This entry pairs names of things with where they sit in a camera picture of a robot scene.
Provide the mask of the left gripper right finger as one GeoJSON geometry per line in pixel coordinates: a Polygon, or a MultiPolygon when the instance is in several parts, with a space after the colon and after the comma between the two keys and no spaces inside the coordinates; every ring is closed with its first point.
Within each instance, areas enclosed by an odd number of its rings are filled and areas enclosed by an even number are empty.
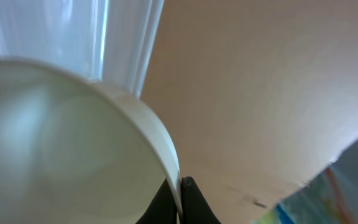
{"type": "Polygon", "coordinates": [[[221,224],[192,177],[181,179],[181,204],[184,224],[221,224]]]}

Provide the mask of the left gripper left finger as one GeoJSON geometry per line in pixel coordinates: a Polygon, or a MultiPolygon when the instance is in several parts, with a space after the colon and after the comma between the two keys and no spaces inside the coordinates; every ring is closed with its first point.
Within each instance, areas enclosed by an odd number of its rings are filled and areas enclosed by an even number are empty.
{"type": "Polygon", "coordinates": [[[136,224],[177,224],[177,206],[167,180],[136,224]]]}

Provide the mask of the white bowl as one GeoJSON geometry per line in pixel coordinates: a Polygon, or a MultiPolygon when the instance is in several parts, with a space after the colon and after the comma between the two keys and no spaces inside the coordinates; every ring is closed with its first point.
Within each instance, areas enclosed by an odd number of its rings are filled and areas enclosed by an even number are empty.
{"type": "Polygon", "coordinates": [[[0,60],[0,223],[136,223],[180,168],[158,116],[125,90],[0,60]]]}

